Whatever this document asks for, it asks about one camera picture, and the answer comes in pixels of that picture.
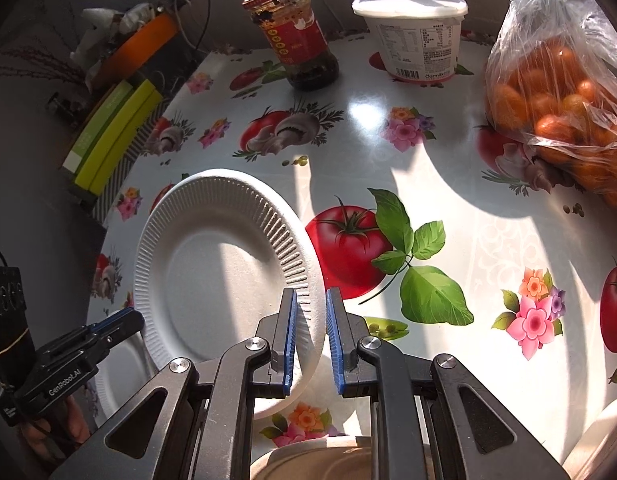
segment red jar label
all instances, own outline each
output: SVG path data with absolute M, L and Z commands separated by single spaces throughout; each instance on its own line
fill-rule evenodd
M 264 22 L 262 28 L 275 54 L 284 64 L 303 63 L 313 59 L 328 48 L 322 30 L 312 13 L 309 23 L 298 20 L 297 22 L 287 22 L 275 26 Z

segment nutrition label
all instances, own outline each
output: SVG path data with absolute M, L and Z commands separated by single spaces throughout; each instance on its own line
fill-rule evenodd
M 400 28 L 379 25 L 379 35 L 397 73 L 415 80 L 439 79 L 453 71 L 453 27 L 432 25 L 428 28 Z

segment metal screw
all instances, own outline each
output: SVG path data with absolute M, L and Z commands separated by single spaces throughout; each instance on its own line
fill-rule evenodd
M 248 348 L 251 352 L 255 350 L 261 350 L 266 346 L 266 341 L 261 337 L 252 337 L 246 340 L 246 348 Z
M 367 335 L 366 337 L 361 338 L 361 345 L 369 350 L 379 348 L 381 344 L 382 340 L 374 335 Z
M 435 359 L 437 360 L 437 364 L 442 368 L 455 368 L 457 364 L 457 359 L 450 354 L 439 354 Z
M 168 367 L 170 368 L 170 370 L 176 374 L 181 374 L 182 372 L 185 372 L 186 370 L 189 369 L 189 367 L 191 367 L 191 362 L 188 361 L 188 359 L 184 358 L 184 357 L 178 357 L 173 359 L 169 364 Z

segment clear plastic bag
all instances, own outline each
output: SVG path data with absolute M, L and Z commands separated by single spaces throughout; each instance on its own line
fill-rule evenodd
M 502 134 L 617 208 L 617 35 L 594 0 L 511 0 L 485 72 Z

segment rubber band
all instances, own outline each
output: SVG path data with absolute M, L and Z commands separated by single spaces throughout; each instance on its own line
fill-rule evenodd
M 10 345 L 9 345 L 9 346 L 7 346 L 7 347 L 6 347 L 6 348 L 4 348 L 2 351 L 0 351 L 0 355 L 5 354 L 5 353 L 6 353 L 6 352 L 8 352 L 11 348 L 13 348 L 16 344 L 18 344 L 18 343 L 22 340 L 22 338 L 23 338 L 26 334 L 28 334 L 28 328 L 22 332 L 22 335 L 21 335 L 21 336 L 19 336 L 19 337 L 18 337 L 15 341 L 13 341 L 12 343 L 10 343 Z

